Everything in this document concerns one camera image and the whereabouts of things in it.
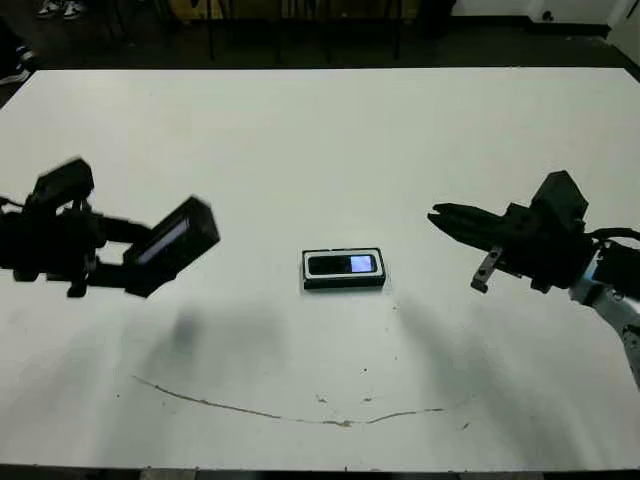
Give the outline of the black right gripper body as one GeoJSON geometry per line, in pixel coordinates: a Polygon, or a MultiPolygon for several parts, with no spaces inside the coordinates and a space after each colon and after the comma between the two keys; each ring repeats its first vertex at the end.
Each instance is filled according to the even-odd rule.
{"type": "Polygon", "coordinates": [[[491,274],[500,269],[527,277],[542,293],[566,289],[585,266],[592,243],[585,234],[584,201],[534,201],[510,204],[506,212],[480,224],[478,236],[489,248],[471,287],[485,293],[491,274]]]}

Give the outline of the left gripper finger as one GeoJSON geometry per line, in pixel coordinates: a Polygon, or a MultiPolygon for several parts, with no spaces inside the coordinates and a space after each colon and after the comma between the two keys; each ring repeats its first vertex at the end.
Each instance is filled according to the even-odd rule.
{"type": "Polygon", "coordinates": [[[135,244],[151,234],[150,227],[124,218],[95,214],[94,220],[96,246],[104,246],[108,242],[135,244]]]}
{"type": "Polygon", "coordinates": [[[123,264],[104,263],[96,260],[89,267],[91,287],[126,289],[130,283],[131,268],[123,264]]]}

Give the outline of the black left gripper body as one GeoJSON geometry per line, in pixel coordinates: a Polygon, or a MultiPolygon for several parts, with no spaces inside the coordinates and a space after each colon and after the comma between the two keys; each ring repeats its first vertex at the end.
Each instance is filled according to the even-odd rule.
{"type": "Polygon", "coordinates": [[[89,267],[97,260],[96,225],[86,201],[62,211],[29,210],[7,197],[1,199],[1,268],[17,282],[32,283],[43,275],[67,282],[69,298],[82,298],[89,267]]]}

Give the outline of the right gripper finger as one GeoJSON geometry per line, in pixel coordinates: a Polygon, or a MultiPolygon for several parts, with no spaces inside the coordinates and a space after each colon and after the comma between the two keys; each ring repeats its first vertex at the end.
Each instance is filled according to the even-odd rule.
{"type": "Polygon", "coordinates": [[[455,203],[433,206],[433,224],[443,231],[487,230],[496,228],[503,218],[478,207],[455,203]]]}
{"type": "Polygon", "coordinates": [[[462,216],[450,213],[429,213],[427,218],[454,240],[480,250],[491,250],[499,244],[504,221],[496,216],[462,216]]]}

